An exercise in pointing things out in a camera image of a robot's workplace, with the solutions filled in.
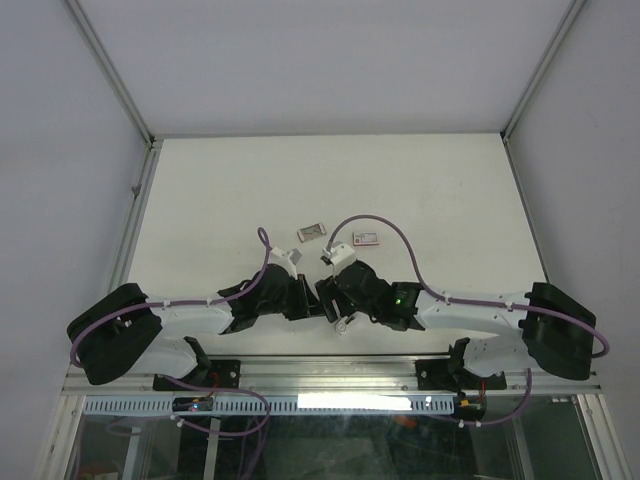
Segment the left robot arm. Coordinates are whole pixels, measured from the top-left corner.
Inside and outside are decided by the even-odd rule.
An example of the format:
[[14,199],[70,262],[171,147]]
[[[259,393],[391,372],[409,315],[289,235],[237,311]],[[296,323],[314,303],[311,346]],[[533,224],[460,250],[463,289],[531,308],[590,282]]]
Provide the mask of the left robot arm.
[[201,336],[239,333],[264,316],[296,321],[320,311],[305,276],[275,264],[207,299],[152,300],[127,283],[69,324],[70,357],[94,386],[151,374],[192,389],[218,387],[221,376]]

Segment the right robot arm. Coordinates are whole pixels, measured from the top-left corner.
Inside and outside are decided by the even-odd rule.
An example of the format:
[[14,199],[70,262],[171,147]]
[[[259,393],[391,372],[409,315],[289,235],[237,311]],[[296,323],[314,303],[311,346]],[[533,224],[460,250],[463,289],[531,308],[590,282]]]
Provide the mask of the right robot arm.
[[469,387],[504,371],[539,367],[567,380],[591,374],[596,317],[550,283],[530,291],[465,299],[418,282],[389,283],[356,260],[315,285],[331,322],[364,314],[397,332],[464,330],[449,347],[448,378]]

